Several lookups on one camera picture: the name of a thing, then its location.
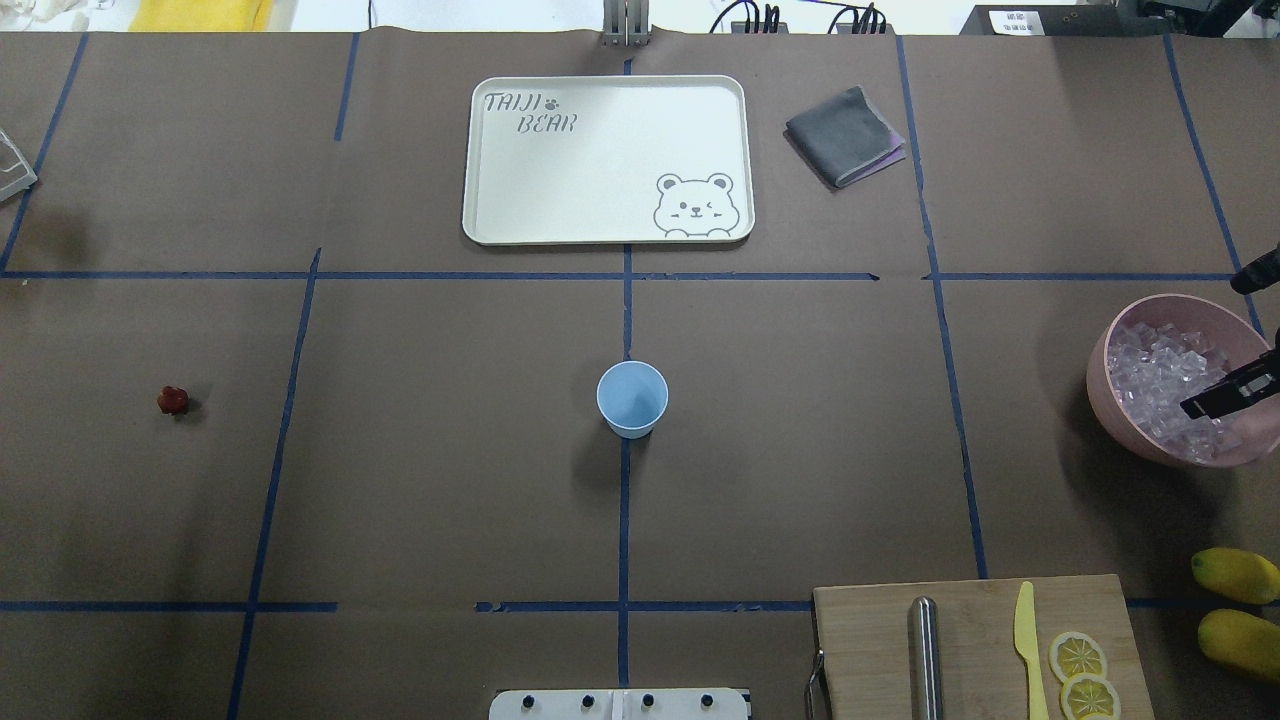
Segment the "white tray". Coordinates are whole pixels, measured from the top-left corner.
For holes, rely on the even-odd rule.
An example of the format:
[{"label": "white tray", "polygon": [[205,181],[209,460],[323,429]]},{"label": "white tray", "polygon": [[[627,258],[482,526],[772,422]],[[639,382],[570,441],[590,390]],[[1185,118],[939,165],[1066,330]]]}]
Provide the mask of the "white tray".
[{"label": "white tray", "polygon": [[753,225],[733,78],[490,78],[471,96],[462,229],[481,245],[733,242]]}]

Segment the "lemon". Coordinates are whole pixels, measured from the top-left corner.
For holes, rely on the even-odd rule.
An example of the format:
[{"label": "lemon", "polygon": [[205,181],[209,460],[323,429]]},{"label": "lemon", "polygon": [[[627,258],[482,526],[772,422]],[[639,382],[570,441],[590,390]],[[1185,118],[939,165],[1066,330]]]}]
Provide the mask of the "lemon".
[{"label": "lemon", "polygon": [[1213,662],[1280,685],[1280,626],[1239,610],[1215,610],[1201,620],[1197,635]]},{"label": "lemon", "polygon": [[1202,550],[1192,557],[1192,574],[1206,589],[1236,602],[1266,605],[1280,597],[1280,569],[1247,550]]},{"label": "lemon", "polygon": [[1089,715],[1120,717],[1120,696],[1102,675],[1084,673],[1069,678],[1057,700],[1068,720],[1084,720]]},{"label": "lemon", "polygon": [[1097,641],[1084,633],[1062,633],[1053,638],[1048,646],[1048,666],[1064,683],[1084,674],[1107,676],[1107,656]]}]

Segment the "bear illustration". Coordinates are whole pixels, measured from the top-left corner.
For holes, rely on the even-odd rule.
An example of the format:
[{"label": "bear illustration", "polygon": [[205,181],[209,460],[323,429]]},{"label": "bear illustration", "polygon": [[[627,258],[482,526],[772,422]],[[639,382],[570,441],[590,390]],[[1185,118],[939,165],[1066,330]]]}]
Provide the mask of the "bear illustration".
[{"label": "bear illustration", "polygon": [[667,173],[658,178],[658,209],[653,222],[666,237],[728,237],[739,214],[730,199],[733,181],[716,173],[704,181],[685,181]]}]

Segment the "ice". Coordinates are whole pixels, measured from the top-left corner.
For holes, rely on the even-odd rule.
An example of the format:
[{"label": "ice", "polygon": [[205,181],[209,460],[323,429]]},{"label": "ice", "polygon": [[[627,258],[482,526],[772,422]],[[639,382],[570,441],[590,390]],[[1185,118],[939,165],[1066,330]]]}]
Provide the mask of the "ice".
[{"label": "ice", "polygon": [[1192,420],[1179,405],[1226,377],[1221,350],[1199,332],[1171,323],[1117,325],[1107,342],[1107,373],[1125,414],[1170,454],[1207,462],[1243,445],[1231,416]]}]

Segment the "metal handle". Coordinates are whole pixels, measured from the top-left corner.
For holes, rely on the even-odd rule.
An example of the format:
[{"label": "metal handle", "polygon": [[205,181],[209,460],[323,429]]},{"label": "metal handle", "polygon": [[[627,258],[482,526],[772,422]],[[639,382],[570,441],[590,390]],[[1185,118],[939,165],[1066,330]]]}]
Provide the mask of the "metal handle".
[{"label": "metal handle", "polygon": [[942,661],[938,656],[938,603],[911,602],[911,701],[915,720],[942,720]]},{"label": "metal handle", "polygon": [[813,689],[818,685],[818,679],[822,676],[822,666],[827,660],[827,655],[818,648],[817,655],[813,656],[813,670],[809,673],[809,683],[804,687],[804,716],[805,720],[813,720]]}]

